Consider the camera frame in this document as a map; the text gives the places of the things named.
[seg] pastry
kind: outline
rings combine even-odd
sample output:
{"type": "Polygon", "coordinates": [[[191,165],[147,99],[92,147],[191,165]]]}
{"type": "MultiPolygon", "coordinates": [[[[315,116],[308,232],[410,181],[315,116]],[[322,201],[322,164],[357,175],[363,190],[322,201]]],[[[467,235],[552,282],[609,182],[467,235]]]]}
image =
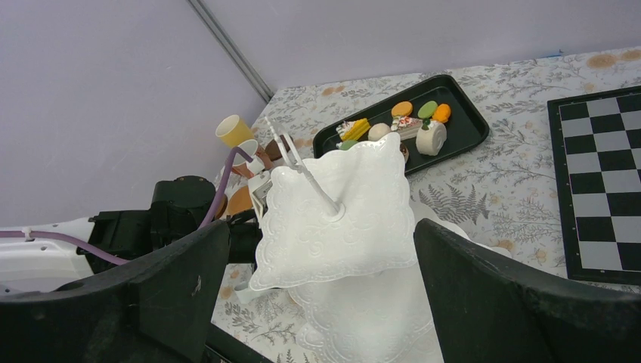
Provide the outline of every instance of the pastry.
{"type": "Polygon", "coordinates": [[[409,138],[415,138],[416,133],[419,131],[423,121],[421,119],[414,119],[412,117],[396,117],[392,121],[392,127],[390,128],[393,132],[398,132],[401,136],[401,140],[407,140],[409,138]]]}
{"type": "Polygon", "coordinates": [[[367,119],[357,119],[356,121],[345,121],[336,127],[336,132],[340,135],[341,140],[358,140],[370,129],[370,123],[367,119]]]}
{"type": "Polygon", "coordinates": [[[367,133],[367,140],[369,141],[378,141],[383,136],[389,134],[392,130],[387,126],[386,123],[377,123],[372,126],[370,132],[367,133]]]}
{"type": "Polygon", "coordinates": [[[405,158],[405,163],[407,164],[407,160],[410,159],[410,151],[407,149],[407,146],[401,142],[401,153],[403,154],[403,157],[405,158]]]}
{"type": "Polygon", "coordinates": [[[396,106],[392,107],[392,117],[403,117],[403,116],[409,116],[410,113],[412,113],[412,103],[403,101],[400,104],[396,104],[396,106]]]}
{"type": "Polygon", "coordinates": [[[347,140],[344,141],[340,144],[339,149],[340,150],[349,150],[352,146],[358,144],[358,141],[356,140],[347,140]]]}
{"type": "Polygon", "coordinates": [[[445,125],[437,121],[425,123],[425,126],[416,135],[416,149],[423,155],[435,156],[443,147],[447,139],[445,125]]]}
{"type": "Polygon", "coordinates": [[[436,111],[432,115],[434,121],[439,121],[440,123],[446,123],[447,119],[452,116],[452,109],[447,104],[439,104],[436,107],[436,111]]]}
{"type": "Polygon", "coordinates": [[[424,104],[420,109],[419,109],[419,118],[420,119],[428,119],[432,117],[434,112],[436,111],[436,107],[438,107],[438,104],[434,101],[430,101],[426,104],[424,104]]]}

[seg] orange object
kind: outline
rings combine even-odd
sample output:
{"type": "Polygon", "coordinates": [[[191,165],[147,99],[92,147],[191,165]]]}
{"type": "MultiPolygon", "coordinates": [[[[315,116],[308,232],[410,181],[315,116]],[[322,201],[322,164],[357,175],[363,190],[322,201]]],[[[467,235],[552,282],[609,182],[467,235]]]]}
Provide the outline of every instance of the orange object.
{"type": "Polygon", "coordinates": [[[229,198],[227,214],[233,216],[248,209],[252,209],[252,200],[249,198],[249,187],[244,186],[238,189],[234,195],[229,198]]]}
{"type": "Polygon", "coordinates": [[[439,104],[438,107],[436,107],[436,111],[432,115],[432,119],[440,123],[446,123],[447,119],[449,119],[450,116],[452,116],[452,109],[450,108],[450,106],[447,104],[439,104]]]}
{"type": "Polygon", "coordinates": [[[405,117],[409,116],[412,113],[412,103],[408,101],[403,101],[396,106],[392,107],[392,117],[405,117]]]}

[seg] fern print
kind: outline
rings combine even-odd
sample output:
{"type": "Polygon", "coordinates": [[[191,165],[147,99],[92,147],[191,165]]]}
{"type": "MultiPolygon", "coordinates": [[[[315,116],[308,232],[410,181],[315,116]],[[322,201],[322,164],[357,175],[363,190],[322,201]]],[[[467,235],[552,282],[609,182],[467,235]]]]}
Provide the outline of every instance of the fern print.
{"type": "Polygon", "coordinates": [[[474,185],[467,196],[463,195],[461,190],[449,184],[447,184],[447,189],[449,190],[449,195],[428,185],[428,194],[419,190],[419,199],[421,203],[434,209],[436,215],[444,221],[457,224],[471,221],[476,224],[480,216],[485,219],[489,217],[490,212],[485,202],[487,194],[483,194],[481,198],[476,199],[474,185]]]}

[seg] floral tablecloth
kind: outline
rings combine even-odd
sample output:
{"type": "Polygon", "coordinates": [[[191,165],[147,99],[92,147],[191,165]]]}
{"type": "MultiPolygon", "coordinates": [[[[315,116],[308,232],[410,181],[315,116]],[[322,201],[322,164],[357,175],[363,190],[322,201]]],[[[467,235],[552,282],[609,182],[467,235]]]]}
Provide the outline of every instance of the floral tablecloth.
{"type": "MultiPolygon", "coordinates": [[[[459,82],[491,133],[470,152],[410,175],[411,197],[474,241],[504,247],[517,261],[566,277],[547,101],[641,85],[641,48],[442,73],[459,82]]],[[[281,89],[252,131],[266,144],[270,133],[262,117],[269,116],[287,127],[302,157],[313,157],[312,139],[324,126],[435,74],[281,89]]],[[[234,190],[246,181],[234,176],[230,183],[234,190]]],[[[305,318],[286,292],[239,304],[233,286],[250,275],[248,265],[228,266],[212,322],[276,363],[316,362],[294,341],[305,318]]],[[[641,293],[639,287],[607,287],[641,293]]]]}

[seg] yellow paper cup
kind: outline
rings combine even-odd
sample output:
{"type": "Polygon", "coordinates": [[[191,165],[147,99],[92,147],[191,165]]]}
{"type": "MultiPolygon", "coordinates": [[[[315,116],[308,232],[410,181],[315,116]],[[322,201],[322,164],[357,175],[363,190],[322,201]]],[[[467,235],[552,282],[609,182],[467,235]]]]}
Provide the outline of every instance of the yellow paper cup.
{"type": "Polygon", "coordinates": [[[231,115],[223,119],[216,128],[216,136],[229,148],[240,145],[243,141],[254,138],[252,130],[247,127],[245,121],[238,115],[231,115]]]}

